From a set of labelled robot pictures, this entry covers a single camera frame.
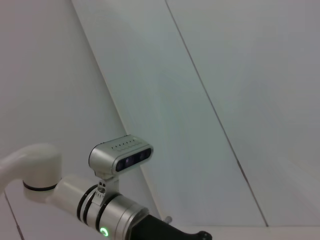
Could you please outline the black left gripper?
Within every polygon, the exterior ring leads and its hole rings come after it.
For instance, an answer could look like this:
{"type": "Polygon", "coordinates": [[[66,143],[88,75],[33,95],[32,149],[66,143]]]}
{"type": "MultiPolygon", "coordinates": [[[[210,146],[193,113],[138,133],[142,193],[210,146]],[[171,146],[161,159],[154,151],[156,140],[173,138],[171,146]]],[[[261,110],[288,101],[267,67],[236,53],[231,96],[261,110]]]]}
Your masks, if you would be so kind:
{"type": "Polygon", "coordinates": [[[130,240],[212,240],[206,231],[198,233],[183,232],[158,218],[147,215],[131,230],[130,240]]]}

